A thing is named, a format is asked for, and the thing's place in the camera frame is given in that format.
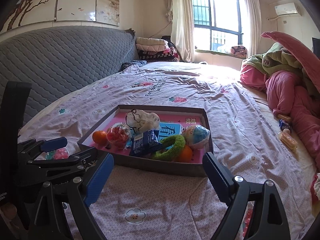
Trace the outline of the orange tangerine without stem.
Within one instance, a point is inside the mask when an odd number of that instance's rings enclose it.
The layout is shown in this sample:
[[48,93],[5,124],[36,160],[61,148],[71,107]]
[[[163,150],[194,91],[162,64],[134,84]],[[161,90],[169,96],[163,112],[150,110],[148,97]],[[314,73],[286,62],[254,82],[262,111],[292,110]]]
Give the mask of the orange tangerine without stem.
[[107,133],[105,131],[95,131],[92,134],[92,140],[98,145],[106,145]]

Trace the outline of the red toy egg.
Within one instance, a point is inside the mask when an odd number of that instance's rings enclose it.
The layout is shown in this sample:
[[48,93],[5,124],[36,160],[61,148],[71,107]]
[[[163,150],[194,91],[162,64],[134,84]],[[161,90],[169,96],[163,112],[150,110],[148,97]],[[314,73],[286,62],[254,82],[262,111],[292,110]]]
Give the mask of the red toy egg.
[[123,150],[131,138],[131,130],[122,122],[112,125],[106,132],[108,142],[118,150]]

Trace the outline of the orange tangerine with stem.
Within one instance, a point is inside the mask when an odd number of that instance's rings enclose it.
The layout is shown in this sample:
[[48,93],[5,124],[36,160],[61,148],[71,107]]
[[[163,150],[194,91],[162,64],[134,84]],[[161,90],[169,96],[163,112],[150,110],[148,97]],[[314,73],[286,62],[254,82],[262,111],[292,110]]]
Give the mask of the orange tangerine with stem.
[[193,150],[188,145],[185,145],[180,155],[175,159],[175,161],[178,163],[189,163],[191,162],[192,158]]

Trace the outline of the blue and white toy egg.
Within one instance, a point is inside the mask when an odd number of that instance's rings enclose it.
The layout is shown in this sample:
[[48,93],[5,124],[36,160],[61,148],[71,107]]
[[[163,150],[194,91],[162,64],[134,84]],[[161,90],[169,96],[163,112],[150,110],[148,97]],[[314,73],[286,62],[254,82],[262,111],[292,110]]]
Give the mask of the blue and white toy egg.
[[208,143],[210,130],[202,125],[190,125],[183,130],[182,136],[191,149],[200,150]]

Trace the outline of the blue snack packet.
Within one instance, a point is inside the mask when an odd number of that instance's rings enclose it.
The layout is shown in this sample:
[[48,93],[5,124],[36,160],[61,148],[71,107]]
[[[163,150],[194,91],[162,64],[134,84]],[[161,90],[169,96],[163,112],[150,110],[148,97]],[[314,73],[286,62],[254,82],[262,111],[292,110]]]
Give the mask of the blue snack packet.
[[159,130],[149,130],[132,138],[129,156],[143,157],[162,149],[158,140]]

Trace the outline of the beige mesh drawstring pouch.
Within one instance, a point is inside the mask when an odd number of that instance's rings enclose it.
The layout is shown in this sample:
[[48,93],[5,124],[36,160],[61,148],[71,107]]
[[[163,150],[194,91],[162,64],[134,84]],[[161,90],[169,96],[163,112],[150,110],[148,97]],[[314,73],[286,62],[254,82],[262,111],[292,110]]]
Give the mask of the beige mesh drawstring pouch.
[[125,122],[136,134],[160,129],[159,116],[156,113],[147,113],[140,109],[133,109],[127,113]]

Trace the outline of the pink strawberry print bedsheet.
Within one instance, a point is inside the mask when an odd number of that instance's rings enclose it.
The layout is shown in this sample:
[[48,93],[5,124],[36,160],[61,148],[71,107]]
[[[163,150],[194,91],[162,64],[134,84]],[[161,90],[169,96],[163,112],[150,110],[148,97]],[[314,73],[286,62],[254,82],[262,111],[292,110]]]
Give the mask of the pink strawberry print bedsheet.
[[[151,63],[106,77],[47,107],[20,132],[20,141],[78,141],[118,105],[194,107],[206,111],[216,158],[247,181],[274,181],[292,239],[314,221],[309,182],[278,138],[254,96],[228,67]],[[210,239],[227,207],[207,178],[114,167],[91,212],[108,239]]]

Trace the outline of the dark cardboard box tray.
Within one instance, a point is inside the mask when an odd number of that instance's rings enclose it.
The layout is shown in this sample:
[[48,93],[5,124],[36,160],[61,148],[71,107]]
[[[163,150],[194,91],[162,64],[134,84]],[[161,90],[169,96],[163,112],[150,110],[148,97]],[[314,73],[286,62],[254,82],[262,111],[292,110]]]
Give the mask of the dark cardboard box tray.
[[96,147],[117,165],[188,177],[205,177],[202,158],[213,151],[202,108],[119,105],[78,141]]

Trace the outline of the yellow snack packet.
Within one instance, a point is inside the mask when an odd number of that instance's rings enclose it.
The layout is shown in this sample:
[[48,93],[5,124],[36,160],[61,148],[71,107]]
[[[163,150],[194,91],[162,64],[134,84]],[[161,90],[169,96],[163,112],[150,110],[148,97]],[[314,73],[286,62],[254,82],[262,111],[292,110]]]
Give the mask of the yellow snack packet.
[[298,143],[297,141],[291,136],[291,132],[288,128],[283,129],[281,132],[278,133],[278,137],[280,141],[292,152],[296,152]]

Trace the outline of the small blue candy wrapper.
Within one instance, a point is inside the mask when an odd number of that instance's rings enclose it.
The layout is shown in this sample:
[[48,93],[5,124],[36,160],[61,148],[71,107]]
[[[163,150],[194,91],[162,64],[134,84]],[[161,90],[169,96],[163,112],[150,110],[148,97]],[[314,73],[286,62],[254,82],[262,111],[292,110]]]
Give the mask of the small blue candy wrapper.
[[279,127],[280,127],[281,131],[283,131],[285,129],[288,129],[290,132],[292,131],[290,123],[288,123],[287,121],[285,121],[283,119],[279,120]]

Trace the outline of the grey quilted headboard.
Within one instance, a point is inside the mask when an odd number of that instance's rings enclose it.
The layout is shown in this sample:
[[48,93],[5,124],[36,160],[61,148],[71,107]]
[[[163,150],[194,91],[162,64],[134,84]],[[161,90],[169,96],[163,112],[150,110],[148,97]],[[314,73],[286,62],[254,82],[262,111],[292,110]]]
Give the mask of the grey quilted headboard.
[[8,81],[32,84],[23,122],[57,99],[116,74],[137,59],[136,33],[91,26],[32,30],[1,42],[1,92]]

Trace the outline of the white and pink scrunchie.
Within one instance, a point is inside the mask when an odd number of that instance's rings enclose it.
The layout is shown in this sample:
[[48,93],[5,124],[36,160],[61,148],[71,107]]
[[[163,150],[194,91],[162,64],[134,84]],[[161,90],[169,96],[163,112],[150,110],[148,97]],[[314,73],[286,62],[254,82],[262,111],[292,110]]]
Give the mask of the white and pink scrunchie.
[[312,203],[316,203],[320,200],[320,173],[317,173],[313,177],[313,181],[310,187]]

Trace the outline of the pink crumpled duvet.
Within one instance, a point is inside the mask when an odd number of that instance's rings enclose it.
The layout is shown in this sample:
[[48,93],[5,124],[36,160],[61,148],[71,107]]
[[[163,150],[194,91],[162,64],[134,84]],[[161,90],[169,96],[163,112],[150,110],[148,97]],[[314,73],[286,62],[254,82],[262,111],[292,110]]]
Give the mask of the pink crumpled duvet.
[[274,116],[291,118],[293,129],[319,167],[319,100],[311,98],[301,78],[284,70],[267,77],[253,66],[243,64],[240,81],[266,93]]

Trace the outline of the dark cloth near headboard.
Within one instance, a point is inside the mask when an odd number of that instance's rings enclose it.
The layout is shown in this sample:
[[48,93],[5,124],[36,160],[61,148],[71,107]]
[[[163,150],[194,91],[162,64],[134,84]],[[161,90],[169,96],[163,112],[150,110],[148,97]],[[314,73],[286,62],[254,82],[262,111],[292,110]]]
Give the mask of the dark cloth near headboard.
[[143,67],[147,64],[147,61],[145,60],[133,60],[131,62],[124,62],[121,65],[120,71],[123,72],[124,70],[126,70],[127,68],[133,67],[133,68],[139,68],[139,67]]

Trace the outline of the stack of folded blankets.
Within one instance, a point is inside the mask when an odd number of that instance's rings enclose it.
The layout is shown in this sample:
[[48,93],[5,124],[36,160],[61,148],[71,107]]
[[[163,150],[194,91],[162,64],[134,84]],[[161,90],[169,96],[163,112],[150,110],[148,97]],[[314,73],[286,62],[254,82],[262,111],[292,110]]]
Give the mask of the stack of folded blankets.
[[180,62],[176,46],[168,39],[136,38],[136,48],[140,60],[147,62]]

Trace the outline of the patterned cushion on windowsill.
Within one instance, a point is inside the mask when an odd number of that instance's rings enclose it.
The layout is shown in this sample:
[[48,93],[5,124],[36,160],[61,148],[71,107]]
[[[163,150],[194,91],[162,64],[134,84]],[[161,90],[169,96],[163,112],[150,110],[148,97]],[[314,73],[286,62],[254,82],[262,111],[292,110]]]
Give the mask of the patterned cushion on windowsill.
[[243,45],[232,46],[230,54],[245,59],[247,57],[247,49]]

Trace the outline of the green blanket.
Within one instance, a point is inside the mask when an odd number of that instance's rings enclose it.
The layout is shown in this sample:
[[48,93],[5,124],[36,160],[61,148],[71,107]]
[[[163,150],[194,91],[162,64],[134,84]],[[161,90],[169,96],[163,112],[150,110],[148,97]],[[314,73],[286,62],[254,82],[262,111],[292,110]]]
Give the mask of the green blanket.
[[278,42],[274,43],[266,53],[252,55],[242,62],[240,82],[265,92],[265,82],[272,74],[281,70],[298,75],[303,80],[308,93],[316,98],[319,97],[317,88],[308,77],[302,64]]

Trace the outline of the pink quilted cushion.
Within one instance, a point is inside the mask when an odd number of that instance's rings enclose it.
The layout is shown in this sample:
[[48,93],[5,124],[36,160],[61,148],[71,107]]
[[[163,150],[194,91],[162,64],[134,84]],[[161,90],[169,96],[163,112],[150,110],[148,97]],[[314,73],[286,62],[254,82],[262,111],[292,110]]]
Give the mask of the pink quilted cushion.
[[319,97],[319,58],[307,46],[289,34],[271,31],[262,33],[261,37],[278,42],[298,60],[310,80],[309,93]]

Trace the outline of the black television screen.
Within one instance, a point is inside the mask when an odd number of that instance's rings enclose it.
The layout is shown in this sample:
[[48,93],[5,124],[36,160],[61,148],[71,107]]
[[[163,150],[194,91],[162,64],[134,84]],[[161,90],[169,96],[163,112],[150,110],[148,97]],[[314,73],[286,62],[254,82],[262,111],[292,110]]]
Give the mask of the black television screen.
[[312,51],[320,59],[320,39],[312,38]]

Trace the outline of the cream left curtain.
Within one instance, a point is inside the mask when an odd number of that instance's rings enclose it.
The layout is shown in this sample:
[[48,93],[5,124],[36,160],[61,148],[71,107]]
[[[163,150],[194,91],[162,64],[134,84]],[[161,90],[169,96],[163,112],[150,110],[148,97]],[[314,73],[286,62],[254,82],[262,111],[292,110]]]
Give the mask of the cream left curtain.
[[171,41],[175,44],[181,59],[194,61],[194,17],[192,0],[165,0],[165,16],[172,24]]

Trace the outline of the cream curtain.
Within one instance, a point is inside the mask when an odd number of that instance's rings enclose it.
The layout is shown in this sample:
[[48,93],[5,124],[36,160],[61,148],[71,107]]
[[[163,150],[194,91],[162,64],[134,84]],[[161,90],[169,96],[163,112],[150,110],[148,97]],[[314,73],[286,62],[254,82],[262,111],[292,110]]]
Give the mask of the cream curtain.
[[248,45],[247,56],[250,57],[258,53],[258,47],[261,39],[262,20],[260,0],[245,0],[248,16]]
[[171,41],[175,44],[181,59],[194,61],[194,17],[192,0],[165,0],[165,16],[172,24]]

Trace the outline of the cream right curtain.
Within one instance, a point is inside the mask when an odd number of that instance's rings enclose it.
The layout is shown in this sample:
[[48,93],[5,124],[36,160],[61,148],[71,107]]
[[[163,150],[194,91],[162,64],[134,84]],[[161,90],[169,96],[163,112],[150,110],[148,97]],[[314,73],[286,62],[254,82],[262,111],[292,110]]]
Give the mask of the cream right curtain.
[[258,53],[258,47],[261,39],[262,20],[260,0],[245,0],[248,16],[248,45],[247,56],[250,57]]

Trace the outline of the white air conditioner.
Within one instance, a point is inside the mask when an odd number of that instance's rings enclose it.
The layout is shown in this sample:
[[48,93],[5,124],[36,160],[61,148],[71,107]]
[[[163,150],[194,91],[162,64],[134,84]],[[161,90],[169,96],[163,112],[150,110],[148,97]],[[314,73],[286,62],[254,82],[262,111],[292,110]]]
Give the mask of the white air conditioner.
[[300,15],[300,9],[295,3],[286,3],[286,4],[280,4],[276,5],[274,7],[275,12],[278,16],[283,15]]

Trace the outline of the blossom tree wall painting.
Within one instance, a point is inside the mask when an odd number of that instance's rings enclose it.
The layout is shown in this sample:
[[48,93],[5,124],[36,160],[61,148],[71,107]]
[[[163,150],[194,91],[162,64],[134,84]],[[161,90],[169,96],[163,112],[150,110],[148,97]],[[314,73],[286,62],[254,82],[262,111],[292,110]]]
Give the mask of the blossom tree wall painting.
[[119,25],[119,0],[19,0],[1,33],[47,21],[92,21]]

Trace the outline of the window with black frame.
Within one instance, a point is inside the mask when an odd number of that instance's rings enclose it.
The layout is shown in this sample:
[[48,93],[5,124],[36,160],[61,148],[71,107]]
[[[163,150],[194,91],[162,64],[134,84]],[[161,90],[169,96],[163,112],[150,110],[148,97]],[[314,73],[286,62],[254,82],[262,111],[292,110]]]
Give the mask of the window with black frame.
[[244,0],[192,0],[196,49],[229,53],[243,44]]

